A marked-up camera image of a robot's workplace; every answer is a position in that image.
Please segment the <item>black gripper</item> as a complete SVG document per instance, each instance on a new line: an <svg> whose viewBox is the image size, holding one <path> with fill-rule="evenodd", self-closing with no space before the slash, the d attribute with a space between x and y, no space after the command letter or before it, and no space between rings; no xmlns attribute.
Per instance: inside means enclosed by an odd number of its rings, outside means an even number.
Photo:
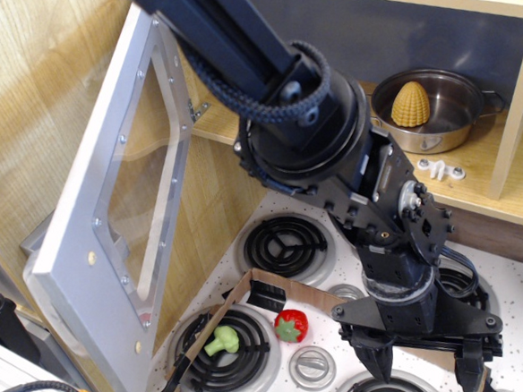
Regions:
<svg viewBox="0 0 523 392"><path fill-rule="evenodd" d="M341 337L373 377L390 383L393 347L455 354L455 376L463 392L492 392L485 362L503 355L502 320L438 292L427 308L419 303L378 304L371 297L334 305L330 315Z"/></svg>

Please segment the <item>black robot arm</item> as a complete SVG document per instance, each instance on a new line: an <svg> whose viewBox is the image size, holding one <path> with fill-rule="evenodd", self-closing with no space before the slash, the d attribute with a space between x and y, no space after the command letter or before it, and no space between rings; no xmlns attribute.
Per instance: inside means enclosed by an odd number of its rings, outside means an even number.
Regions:
<svg viewBox="0 0 523 392"><path fill-rule="evenodd" d="M239 117L235 152L264 187L324 209L363 263L367 296L336 306L341 337L388 381L392 349L448 351L464 392L485 391L502 322L441 283L450 212L370 122L360 84L303 41L283 42L249 0L133 0L158 14L218 101Z"/></svg>

